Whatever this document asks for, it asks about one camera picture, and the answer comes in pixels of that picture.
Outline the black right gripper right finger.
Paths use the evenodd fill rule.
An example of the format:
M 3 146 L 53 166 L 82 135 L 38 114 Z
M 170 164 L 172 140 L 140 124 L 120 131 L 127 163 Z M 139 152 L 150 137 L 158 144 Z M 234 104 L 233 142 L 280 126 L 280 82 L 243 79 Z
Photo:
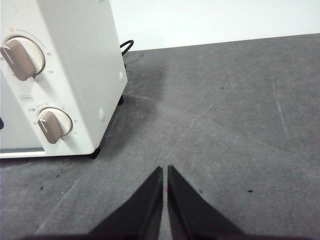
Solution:
M 307 240 L 305 236 L 248 234 L 207 203 L 173 166 L 167 168 L 167 204 L 174 240 Z

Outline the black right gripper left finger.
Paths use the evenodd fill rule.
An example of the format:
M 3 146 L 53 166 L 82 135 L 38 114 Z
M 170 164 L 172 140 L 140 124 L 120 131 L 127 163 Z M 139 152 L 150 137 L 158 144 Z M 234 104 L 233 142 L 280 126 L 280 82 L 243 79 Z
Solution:
M 133 195 L 86 234 L 27 235 L 23 240 L 157 240 L 163 209 L 163 169 L 158 166 Z

